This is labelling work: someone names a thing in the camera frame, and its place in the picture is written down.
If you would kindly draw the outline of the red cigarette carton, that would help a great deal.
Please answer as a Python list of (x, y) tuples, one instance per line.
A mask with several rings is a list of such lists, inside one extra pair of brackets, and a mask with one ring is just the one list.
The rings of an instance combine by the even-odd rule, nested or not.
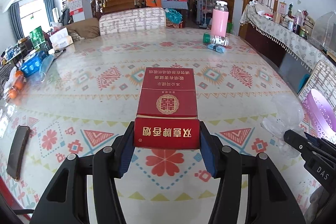
[(192, 68), (146, 68), (134, 121), (134, 145), (199, 148), (200, 121)]

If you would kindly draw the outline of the purple perforated trash basket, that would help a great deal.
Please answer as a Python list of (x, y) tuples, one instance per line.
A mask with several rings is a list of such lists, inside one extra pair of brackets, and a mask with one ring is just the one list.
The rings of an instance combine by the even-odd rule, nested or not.
[(314, 124), (317, 136), (335, 144), (335, 114), (325, 97), (318, 90), (311, 89), (303, 107)]

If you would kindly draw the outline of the clear plastic bag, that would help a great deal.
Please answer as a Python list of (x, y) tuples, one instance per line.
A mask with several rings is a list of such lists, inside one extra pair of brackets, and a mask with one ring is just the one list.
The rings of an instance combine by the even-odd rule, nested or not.
[(276, 94), (271, 103), (276, 106), (277, 116), (264, 118), (261, 126), (278, 139), (280, 154), (294, 159), (299, 156), (299, 152), (284, 141), (284, 133), (293, 130), (306, 137), (304, 130), (299, 126), (304, 118), (303, 108), (297, 98), (289, 94)]

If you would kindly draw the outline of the black phone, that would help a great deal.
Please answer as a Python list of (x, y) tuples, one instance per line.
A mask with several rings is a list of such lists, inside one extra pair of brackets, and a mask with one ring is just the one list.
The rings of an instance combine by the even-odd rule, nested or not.
[(23, 154), (30, 135), (29, 126), (18, 126), (11, 145), (7, 161), (7, 174), (15, 181), (19, 181)]

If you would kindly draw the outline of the sideboard with leaf tablecloth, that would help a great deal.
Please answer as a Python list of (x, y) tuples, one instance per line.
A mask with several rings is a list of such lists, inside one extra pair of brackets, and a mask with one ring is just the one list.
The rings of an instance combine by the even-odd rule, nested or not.
[(247, 23), (260, 34), (284, 48), (296, 60), (300, 59), (301, 65), (305, 68), (312, 71), (322, 60), (335, 70), (335, 65), (315, 46), (285, 27), (260, 16), (255, 7), (250, 4), (246, 5), (240, 19), (241, 26)]

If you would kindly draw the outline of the mesh food cover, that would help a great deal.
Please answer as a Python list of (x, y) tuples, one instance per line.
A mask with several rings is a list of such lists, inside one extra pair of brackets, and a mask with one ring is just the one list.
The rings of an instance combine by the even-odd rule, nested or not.
[(314, 24), (310, 39), (326, 50), (335, 52), (336, 37), (336, 14), (335, 11), (326, 13), (319, 17)]

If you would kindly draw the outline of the blue wet wipes pack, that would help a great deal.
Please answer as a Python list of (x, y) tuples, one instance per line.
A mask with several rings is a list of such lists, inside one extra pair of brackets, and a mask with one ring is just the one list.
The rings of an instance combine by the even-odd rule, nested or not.
[(35, 72), (39, 71), (42, 61), (49, 54), (45, 51), (38, 51), (30, 55), (30, 57), (22, 64), (20, 70), (23, 72), (25, 77), (29, 77)]

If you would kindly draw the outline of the light blue rolled cloth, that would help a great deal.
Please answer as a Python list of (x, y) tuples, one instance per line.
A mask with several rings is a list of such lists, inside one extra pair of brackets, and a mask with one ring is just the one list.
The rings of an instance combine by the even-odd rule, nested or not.
[(224, 53), (226, 50), (221, 44), (208, 44), (207, 48), (218, 53)]

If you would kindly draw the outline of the green capped white bottle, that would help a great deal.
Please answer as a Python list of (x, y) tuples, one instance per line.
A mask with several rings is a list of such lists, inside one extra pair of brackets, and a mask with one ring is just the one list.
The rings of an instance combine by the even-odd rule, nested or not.
[(225, 36), (216, 36), (208, 33), (203, 34), (203, 42), (205, 44), (219, 44), (220, 46), (228, 46), (229, 40)]

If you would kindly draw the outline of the tissue box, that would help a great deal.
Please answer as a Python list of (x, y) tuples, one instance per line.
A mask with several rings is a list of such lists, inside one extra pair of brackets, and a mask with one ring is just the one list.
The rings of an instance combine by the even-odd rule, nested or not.
[(50, 42), (55, 51), (66, 48), (74, 43), (66, 27), (51, 35)]

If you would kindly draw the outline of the pink water bottle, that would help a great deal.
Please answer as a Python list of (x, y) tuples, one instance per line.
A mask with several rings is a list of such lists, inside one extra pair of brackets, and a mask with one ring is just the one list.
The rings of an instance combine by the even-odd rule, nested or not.
[(216, 6), (213, 9), (213, 17), (211, 24), (212, 36), (226, 36), (227, 23), (228, 23), (228, 7), (225, 1), (216, 1)]

